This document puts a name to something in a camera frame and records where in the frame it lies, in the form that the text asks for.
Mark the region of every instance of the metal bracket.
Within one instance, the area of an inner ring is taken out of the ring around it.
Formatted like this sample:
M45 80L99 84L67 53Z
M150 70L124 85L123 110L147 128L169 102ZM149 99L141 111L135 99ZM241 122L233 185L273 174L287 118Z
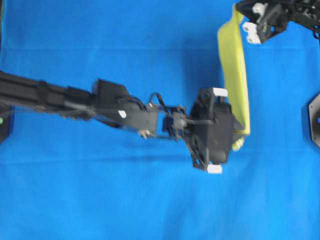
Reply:
M320 148L320 94L309 104L312 141Z

